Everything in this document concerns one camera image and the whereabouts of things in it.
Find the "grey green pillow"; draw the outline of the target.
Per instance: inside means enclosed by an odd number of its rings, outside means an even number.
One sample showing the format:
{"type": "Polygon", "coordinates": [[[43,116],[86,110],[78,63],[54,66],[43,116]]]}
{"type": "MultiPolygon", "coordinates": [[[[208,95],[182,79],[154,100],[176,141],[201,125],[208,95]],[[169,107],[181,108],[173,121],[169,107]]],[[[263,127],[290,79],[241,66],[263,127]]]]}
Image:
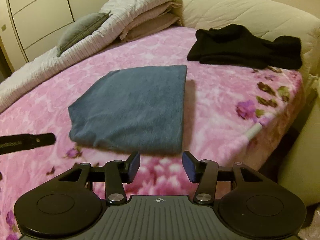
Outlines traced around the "grey green pillow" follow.
{"type": "Polygon", "coordinates": [[[110,16],[111,12],[95,12],[73,22],[61,35],[57,44],[57,57],[85,37],[96,31],[110,16]]]}

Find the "cream wardrobe with panels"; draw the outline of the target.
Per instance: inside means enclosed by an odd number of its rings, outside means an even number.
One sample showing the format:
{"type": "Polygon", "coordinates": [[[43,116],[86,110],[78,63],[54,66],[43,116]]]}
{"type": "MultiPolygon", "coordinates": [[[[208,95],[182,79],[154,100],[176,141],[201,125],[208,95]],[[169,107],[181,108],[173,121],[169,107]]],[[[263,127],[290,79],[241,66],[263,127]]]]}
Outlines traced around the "cream wardrobe with panels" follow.
{"type": "Polygon", "coordinates": [[[1,42],[12,71],[57,45],[76,20],[108,0],[1,0],[1,42]]]}

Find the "blue denim jeans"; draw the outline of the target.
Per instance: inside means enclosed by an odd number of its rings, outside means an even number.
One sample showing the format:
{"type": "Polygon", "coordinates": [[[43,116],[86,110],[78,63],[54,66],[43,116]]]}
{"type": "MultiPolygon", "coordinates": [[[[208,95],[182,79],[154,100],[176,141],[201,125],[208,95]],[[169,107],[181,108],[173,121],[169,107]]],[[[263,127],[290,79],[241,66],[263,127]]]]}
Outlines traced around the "blue denim jeans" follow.
{"type": "Polygon", "coordinates": [[[186,65],[109,72],[68,107],[69,137],[117,152],[182,150],[186,65]]]}

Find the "folded beige blanket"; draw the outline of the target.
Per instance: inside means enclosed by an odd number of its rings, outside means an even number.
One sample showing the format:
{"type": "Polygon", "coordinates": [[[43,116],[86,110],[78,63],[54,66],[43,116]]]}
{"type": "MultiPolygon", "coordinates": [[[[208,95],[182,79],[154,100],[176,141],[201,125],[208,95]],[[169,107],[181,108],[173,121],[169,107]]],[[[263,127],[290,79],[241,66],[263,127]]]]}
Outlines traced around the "folded beige blanket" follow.
{"type": "Polygon", "coordinates": [[[121,42],[130,42],[162,31],[171,25],[181,26],[182,21],[174,14],[182,7],[181,0],[170,1],[137,16],[119,35],[121,42]]]}

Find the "beige ribbed quilt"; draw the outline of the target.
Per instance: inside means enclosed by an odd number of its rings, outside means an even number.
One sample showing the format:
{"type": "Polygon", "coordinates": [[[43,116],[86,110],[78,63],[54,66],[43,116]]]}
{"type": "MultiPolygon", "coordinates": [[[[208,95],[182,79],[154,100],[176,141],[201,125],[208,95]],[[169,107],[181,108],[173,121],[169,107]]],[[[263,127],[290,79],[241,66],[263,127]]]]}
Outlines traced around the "beige ribbed quilt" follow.
{"type": "Polygon", "coordinates": [[[109,0],[100,10],[101,20],[80,33],[68,47],[54,47],[25,64],[1,83],[1,111],[37,85],[111,44],[135,18],[173,0],[109,0]]]}

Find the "black crumpled garment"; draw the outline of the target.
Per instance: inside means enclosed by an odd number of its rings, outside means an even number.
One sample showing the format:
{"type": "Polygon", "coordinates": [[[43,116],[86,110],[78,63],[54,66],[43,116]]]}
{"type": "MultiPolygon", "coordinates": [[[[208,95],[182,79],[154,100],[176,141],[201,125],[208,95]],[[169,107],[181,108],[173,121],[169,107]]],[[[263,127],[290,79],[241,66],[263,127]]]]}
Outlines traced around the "black crumpled garment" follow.
{"type": "Polygon", "coordinates": [[[264,69],[268,66],[298,70],[302,65],[301,41],[279,36],[268,41],[254,36],[246,27],[230,24],[221,29],[199,29],[188,61],[264,69]]]}

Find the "cream padded bed frame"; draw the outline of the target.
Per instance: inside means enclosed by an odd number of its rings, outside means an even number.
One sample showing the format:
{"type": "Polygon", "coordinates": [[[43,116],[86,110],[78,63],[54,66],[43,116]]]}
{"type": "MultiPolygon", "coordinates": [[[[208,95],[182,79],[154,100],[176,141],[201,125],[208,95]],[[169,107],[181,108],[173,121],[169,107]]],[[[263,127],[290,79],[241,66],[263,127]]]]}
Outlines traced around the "cream padded bed frame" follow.
{"type": "Polygon", "coordinates": [[[306,103],[260,172],[297,194],[307,206],[319,203],[319,19],[271,0],[180,0],[185,27],[220,28],[235,23],[272,40],[297,36],[302,42],[306,103]]]}

